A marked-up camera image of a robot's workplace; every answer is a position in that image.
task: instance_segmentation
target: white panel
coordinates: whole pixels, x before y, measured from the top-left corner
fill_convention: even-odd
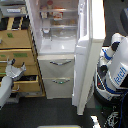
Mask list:
[[[42,20],[40,18],[39,5],[36,3],[37,0],[25,0],[25,1],[30,18],[30,23],[32,26],[32,31],[34,34],[37,52],[39,52],[42,43],[42,36],[41,36]]]
[[[89,42],[89,12],[87,8],[88,1],[84,0],[80,2],[83,3],[81,3],[82,5],[79,5],[79,36],[78,43],[75,48],[74,88],[72,95],[72,104],[75,106],[79,105],[86,65],[89,56],[89,48],[91,45]]]

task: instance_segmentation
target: drawer handle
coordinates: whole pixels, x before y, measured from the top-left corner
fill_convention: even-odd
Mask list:
[[[8,61],[0,61],[0,63],[7,63]]]
[[[70,62],[71,62],[71,60],[66,60],[66,62],[64,62],[64,63],[56,63],[56,62],[50,61],[50,63],[55,64],[55,65],[59,65],[59,66],[68,64]]]
[[[70,81],[70,79],[64,79],[64,81],[52,80],[52,82],[55,82],[55,83],[57,83],[57,84],[64,84],[64,83],[67,83],[67,82],[69,82],[69,81]]]
[[[12,90],[13,92],[19,91],[20,90],[20,86],[18,85],[18,88],[16,90]]]

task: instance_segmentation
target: refrigerator shelf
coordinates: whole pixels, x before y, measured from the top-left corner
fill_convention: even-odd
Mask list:
[[[47,10],[41,10],[40,12],[77,12],[77,8],[71,8],[71,9],[47,9]]]
[[[49,20],[54,20],[53,16],[48,16],[47,18],[42,18],[43,19],[49,19]],[[63,15],[62,20],[68,20],[68,19],[78,19],[78,15],[75,16],[67,16],[67,15]]]
[[[50,27],[42,27],[44,29],[55,29],[55,28],[62,28],[62,29],[77,29],[77,25],[51,25]]]

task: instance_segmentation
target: refrigerator drawer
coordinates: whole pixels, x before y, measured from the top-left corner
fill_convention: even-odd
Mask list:
[[[73,78],[74,55],[38,56],[42,78]]]
[[[48,99],[72,97],[73,79],[43,79],[43,82]]]

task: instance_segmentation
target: label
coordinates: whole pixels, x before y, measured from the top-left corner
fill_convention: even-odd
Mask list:
[[[6,57],[5,55],[0,55],[1,57]]]
[[[20,13],[20,9],[7,9],[8,13]]]
[[[116,85],[119,87],[123,80],[125,79],[127,75],[127,70],[123,67],[123,65],[119,65],[116,73],[113,76],[113,80],[116,83]]]
[[[7,33],[7,36],[8,36],[9,38],[13,38],[13,34],[12,34],[12,33]]]
[[[28,57],[27,53],[13,53],[14,57]]]

